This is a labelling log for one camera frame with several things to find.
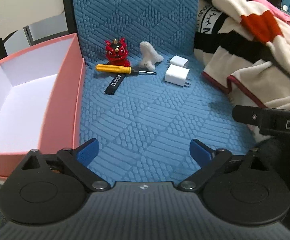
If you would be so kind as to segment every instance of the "open cardboard box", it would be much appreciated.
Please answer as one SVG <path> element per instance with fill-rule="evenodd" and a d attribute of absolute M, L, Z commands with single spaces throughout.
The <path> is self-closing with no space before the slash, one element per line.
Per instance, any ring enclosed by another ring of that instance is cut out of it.
<path fill-rule="evenodd" d="M 31 149 L 78 147 L 84 77 L 76 34 L 0 60 L 0 183 Z"/>

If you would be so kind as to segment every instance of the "striped blanket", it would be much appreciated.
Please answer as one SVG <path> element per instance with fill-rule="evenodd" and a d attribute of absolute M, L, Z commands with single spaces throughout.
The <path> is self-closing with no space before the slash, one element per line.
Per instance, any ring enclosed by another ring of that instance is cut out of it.
<path fill-rule="evenodd" d="M 203 75 L 259 107 L 290 110 L 290 26 L 250 0 L 200 0 L 195 55 Z"/>

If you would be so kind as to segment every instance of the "toy figurine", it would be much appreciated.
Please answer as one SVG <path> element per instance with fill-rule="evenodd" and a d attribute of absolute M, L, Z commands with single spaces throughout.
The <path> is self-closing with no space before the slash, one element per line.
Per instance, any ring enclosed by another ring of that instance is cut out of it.
<path fill-rule="evenodd" d="M 106 42 L 106 58 L 109 60 L 109 65 L 130 67 L 131 63 L 127 60 L 127 44 L 125 38 L 121 38 L 119 41 L 114 39 L 112 43 Z"/>

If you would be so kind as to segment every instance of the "power adapter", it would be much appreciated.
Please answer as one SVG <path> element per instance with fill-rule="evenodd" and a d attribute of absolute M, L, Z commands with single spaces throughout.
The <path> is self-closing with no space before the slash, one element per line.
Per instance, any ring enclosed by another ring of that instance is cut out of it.
<path fill-rule="evenodd" d="M 187 68 L 170 65 L 165 74 L 165 81 L 182 87 L 189 87 L 190 83 L 186 82 L 186 80 L 191 81 L 187 78 L 188 73 L 189 69 Z"/>
<path fill-rule="evenodd" d="M 172 59 L 169 61 L 170 65 L 176 65 L 179 67 L 184 67 L 187 68 L 188 65 L 188 59 L 180 57 L 180 56 L 174 56 Z"/>

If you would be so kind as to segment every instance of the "white plush toy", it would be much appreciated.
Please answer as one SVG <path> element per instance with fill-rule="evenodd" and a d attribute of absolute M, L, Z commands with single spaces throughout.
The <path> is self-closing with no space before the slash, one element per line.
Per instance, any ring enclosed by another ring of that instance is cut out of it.
<path fill-rule="evenodd" d="M 153 46 L 147 42 L 142 41 L 140 43 L 141 53 L 143 54 L 143 59 L 139 63 L 139 67 L 147 68 L 149 71 L 155 70 L 155 63 L 162 62 L 163 56 L 159 55 Z"/>

